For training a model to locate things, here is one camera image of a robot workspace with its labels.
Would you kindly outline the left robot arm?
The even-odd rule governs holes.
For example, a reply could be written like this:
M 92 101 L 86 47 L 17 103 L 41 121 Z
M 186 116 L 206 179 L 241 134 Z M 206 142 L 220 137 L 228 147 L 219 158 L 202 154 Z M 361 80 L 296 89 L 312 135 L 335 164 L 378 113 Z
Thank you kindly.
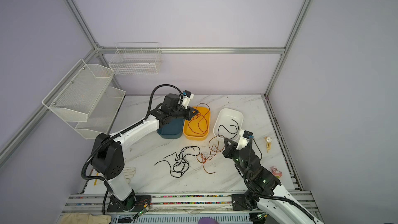
M 100 180 L 105 185 L 111 202 L 122 211 L 130 212 L 137 205 L 135 192 L 123 175 L 129 148 L 148 134 L 157 131 L 175 119 L 192 120 L 199 111 L 191 107 L 194 94 L 188 90 L 169 93 L 157 107 L 152 107 L 156 86 L 150 95 L 146 115 L 137 123 L 113 134 L 99 134 L 80 176 L 84 180 Z

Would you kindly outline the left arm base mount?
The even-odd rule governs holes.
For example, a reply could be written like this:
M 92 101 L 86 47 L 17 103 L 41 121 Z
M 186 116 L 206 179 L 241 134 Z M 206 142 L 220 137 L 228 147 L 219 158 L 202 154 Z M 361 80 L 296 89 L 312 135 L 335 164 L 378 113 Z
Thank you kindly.
M 124 201 L 118 200 L 116 197 L 111 195 L 106 211 L 109 213 L 138 213 L 144 209 L 144 206 L 150 206 L 151 200 L 152 197 L 149 195 L 135 195 L 133 197 L 127 197 Z

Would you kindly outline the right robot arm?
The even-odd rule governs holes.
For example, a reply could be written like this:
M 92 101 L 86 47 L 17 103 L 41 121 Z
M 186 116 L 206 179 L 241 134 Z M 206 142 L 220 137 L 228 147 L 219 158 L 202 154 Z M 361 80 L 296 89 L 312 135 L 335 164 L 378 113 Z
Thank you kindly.
M 243 178 L 247 188 L 244 204 L 249 210 L 261 210 L 269 214 L 280 224 L 321 224 L 282 185 L 281 181 L 260 163 L 255 154 L 250 137 L 246 146 L 241 148 L 237 142 L 224 139 L 225 158 L 232 159 L 235 168 Z

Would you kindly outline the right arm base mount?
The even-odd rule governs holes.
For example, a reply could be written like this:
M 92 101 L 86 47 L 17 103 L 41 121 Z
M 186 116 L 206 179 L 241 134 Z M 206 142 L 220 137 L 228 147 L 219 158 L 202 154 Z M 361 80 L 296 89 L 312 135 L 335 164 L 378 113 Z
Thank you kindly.
M 257 201 L 251 194 L 232 194 L 234 211 L 253 211 L 258 209 Z

